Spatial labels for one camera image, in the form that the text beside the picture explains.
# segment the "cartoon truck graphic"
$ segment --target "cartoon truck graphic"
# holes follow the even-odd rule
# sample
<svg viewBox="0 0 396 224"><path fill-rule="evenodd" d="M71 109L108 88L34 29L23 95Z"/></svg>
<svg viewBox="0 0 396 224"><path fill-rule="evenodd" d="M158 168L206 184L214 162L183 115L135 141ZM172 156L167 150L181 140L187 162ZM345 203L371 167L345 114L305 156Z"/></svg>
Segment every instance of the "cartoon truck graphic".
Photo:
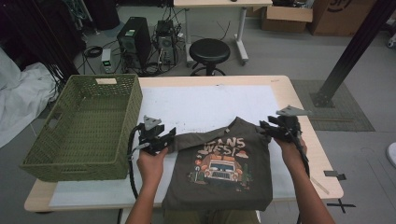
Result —
<svg viewBox="0 0 396 224"><path fill-rule="evenodd" d="M234 157L207 155L201 163L201 171L206 180L241 181L241 165Z"/></svg>

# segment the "white cloth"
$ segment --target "white cloth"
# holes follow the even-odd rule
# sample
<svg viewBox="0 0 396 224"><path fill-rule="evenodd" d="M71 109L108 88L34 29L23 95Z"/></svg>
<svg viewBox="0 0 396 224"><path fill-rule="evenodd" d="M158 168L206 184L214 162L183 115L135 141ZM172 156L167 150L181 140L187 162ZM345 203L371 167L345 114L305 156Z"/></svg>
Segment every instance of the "white cloth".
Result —
<svg viewBox="0 0 396 224"><path fill-rule="evenodd" d="M37 118L56 94L55 80L44 64L29 65L21 72L13 62L7 63L11 66L0 68L0 80L9 81L0 89L0 147Z"/></svg>

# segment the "black metal pole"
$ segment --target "black metal pole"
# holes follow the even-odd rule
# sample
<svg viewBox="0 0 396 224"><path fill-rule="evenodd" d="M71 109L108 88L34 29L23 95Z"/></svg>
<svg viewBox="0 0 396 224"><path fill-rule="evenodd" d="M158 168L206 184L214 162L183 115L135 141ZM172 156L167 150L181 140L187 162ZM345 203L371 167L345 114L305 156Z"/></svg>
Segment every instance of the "black metal pole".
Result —
<svg viewBox="0 0 396 224"><path fill-rule="evenodd" d="M361 24L358 32L349 42L332 72L320 90L312 95L316 107L326 107L331 103L335 92L346 79L361 55L370 46L381 27L396 9L396 0L377 0L373 9Z"/></svg>

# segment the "gray mat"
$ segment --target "gray mat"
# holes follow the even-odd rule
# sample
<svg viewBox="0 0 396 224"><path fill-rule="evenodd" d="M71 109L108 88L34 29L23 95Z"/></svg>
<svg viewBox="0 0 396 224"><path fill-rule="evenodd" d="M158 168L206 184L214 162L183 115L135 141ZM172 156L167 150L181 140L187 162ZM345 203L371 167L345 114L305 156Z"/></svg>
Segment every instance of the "gray mat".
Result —
<svg viewBox="0 0 396 224"><path fill-rule="evenodd" d="M310 93L318 92L322 80L292 80L304 109L314 114L308 116L316 131L375 132L373 125L343 83L332 102L334 107L314 107Z"/></svg>

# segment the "computer tower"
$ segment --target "computer tower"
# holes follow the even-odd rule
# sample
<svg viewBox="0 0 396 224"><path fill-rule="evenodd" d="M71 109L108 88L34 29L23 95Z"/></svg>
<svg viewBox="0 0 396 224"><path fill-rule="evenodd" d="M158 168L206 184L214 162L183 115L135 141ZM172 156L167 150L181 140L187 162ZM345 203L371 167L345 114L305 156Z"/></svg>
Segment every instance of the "computer tower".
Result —
<svg viewBox="0 0 396 224"><path fill-rule="evenodd" d="M164 65L176 65L176 32L173 21L158 21L156 28L160 60Z"/></svg>
<svg viewBox="0 0 396 224"><path fill-rule="evenodd" d="M146 18L129 18L117 35L117 39L126 66L143 68L151 52L151 40Z"/></svg>

